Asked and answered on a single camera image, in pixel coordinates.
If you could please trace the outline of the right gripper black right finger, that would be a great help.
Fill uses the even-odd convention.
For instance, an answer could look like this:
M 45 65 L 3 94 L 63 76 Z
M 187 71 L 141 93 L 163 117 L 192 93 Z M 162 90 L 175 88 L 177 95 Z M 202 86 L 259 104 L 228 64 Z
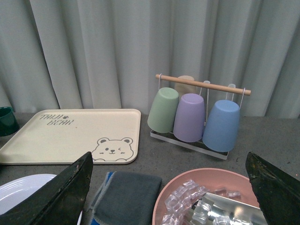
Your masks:
M 249 152 L 246 171 L 259 207 L 269 225 L 300 223 L 300 181 Z

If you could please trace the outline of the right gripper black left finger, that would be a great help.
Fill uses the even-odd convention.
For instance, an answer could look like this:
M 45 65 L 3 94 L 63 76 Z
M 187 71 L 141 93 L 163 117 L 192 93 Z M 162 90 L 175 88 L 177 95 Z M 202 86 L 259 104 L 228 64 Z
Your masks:
M 2 214 L 2 225 L 76 225 L 84 208 L 93 171 L 91 152 Z

